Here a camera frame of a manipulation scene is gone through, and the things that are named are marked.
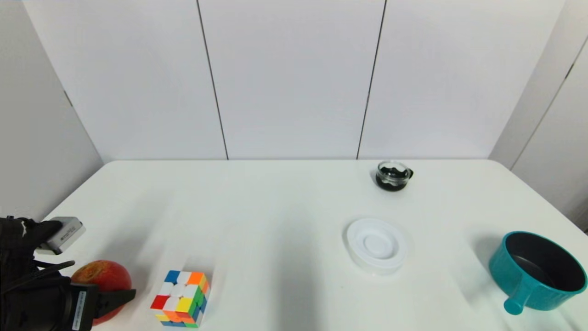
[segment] pot handle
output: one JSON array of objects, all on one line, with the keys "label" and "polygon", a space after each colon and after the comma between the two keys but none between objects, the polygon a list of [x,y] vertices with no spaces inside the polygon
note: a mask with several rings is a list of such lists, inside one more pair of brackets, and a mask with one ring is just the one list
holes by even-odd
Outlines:
[{"label": "pot handle", "polygon": [[511,315],[518,315],[523,312],[524,304],[527,303],[531,292],[533,292],[535,286],[531,285],[526,280],[526,277],[520,280],[516,290],[512,293],[510,298],[505,301],[505,310]]}]

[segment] white table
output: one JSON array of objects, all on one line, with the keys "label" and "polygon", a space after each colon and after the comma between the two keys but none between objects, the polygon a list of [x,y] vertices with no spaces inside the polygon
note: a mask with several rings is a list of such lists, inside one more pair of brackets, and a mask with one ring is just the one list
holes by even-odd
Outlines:
[{"label": "white table", "polygon": [[[170,269],[211,276],[202,330],[588,330],[587,293],[511,316],[487,272],[509,231],[547,236],[588,267],[586,235],[498,163],[404,162],[415,176],[394,193],[374,184],[378,161],[116,161],[49,215],[87,232],[41,260],[128,268],[136,299],[95,330],[161,330],[149,305]],[[392,277],[366,274],[343,245],[363,216],[409,239]]]}]

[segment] rubik's cube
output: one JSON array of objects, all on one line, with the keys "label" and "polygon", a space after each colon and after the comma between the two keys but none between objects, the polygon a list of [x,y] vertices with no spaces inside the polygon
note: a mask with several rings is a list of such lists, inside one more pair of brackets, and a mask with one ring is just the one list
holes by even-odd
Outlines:
[{"label": "rubik's cube", "polygon": [[151,309],[163,325],[200,327],[210,291],[203,273],[171,270]]}]

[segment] sticker label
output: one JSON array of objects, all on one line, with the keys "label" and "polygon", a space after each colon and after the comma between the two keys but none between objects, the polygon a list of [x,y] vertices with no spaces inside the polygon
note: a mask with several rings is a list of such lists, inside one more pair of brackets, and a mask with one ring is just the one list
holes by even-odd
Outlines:
[{"label": "sticker label", "polygon": [[86,303],[86,291],[79,292],[78,304],[75,307],[75,314],[73,316],[72,330],[79,331],[79,326],[82,324],[83,306]]}]

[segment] white wall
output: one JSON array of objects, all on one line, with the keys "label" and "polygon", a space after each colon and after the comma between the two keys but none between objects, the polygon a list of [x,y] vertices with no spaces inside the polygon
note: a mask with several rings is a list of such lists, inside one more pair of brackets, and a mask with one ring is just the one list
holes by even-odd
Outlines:
[{"label": "white wall", "polygon": [[488,157],[563,3],[388,1],[359,157]]},{"label": "white wall", "polygon": [[229,158],[355,158],[384,0],[200,0]]},{"label": "white wall", "polygon": [[588,1],[567,0],[543,55],[490,159],[511,169],[547,112],[588,36]]},{"label": "white wall", "polygon": [[588,228],[588,47],[512,170],[563,214]]},{"label": "white wall", "polygon": [[20,1],[0,1],[0,159],[0,216],[36,220],[102,166]]},{"label": "white wall", "polygon": [[30,0],[104,161],[225,158],[195,0]]},{"label": "white wall", "polygon": [[195,0],[26,2],[105,161],[485,158],[564,0],[387,2],[365,126],[384,0],[199,3],[213,77]]}]

